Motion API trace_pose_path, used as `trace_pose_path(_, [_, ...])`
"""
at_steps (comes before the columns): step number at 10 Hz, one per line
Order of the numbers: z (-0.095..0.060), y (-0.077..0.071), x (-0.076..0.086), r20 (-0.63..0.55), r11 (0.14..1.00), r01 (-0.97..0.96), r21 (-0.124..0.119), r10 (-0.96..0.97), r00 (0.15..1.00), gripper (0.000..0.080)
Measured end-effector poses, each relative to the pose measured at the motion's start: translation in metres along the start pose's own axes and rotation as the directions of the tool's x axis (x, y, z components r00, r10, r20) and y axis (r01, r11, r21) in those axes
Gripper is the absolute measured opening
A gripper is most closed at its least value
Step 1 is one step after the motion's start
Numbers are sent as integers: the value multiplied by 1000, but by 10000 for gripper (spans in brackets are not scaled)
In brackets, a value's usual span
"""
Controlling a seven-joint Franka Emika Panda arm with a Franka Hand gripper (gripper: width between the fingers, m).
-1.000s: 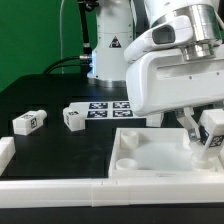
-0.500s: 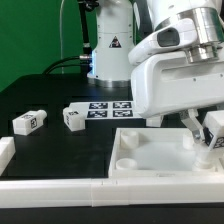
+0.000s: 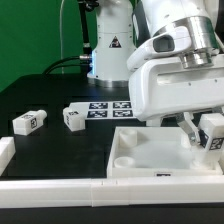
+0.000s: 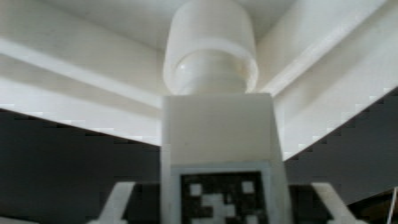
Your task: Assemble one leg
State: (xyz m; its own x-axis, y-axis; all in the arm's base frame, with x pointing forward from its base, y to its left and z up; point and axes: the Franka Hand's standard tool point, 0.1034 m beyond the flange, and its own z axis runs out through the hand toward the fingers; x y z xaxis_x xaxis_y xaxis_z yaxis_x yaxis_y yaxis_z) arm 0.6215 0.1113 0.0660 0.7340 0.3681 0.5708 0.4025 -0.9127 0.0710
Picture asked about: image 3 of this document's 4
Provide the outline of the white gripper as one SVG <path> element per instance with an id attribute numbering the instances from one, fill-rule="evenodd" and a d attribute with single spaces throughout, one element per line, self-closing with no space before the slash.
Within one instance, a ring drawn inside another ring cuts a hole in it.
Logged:
<path id="1" fill-rule="evenodd" d="M 176 115 L 190 144 L 200 144 L 191 112 L 224 106 L 224 55 L 213 57 L 211 67 L 184 69 L 178 57 L 154 59 L 129 79 L 134 116 L 140 121 Z"/>

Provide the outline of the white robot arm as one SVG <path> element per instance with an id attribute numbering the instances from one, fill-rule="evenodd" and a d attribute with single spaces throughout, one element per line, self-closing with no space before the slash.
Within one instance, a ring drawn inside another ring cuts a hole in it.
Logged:
<path id="1" fill-rule="evenodd" d="M 175 116 L 193 144 L 191 114 L 224 105 L 224 46 L 217 35 L 222 0 L 84 0 L 96 10 L 97 46 L 88 81 L 127 86 L 141 121 Z"/>

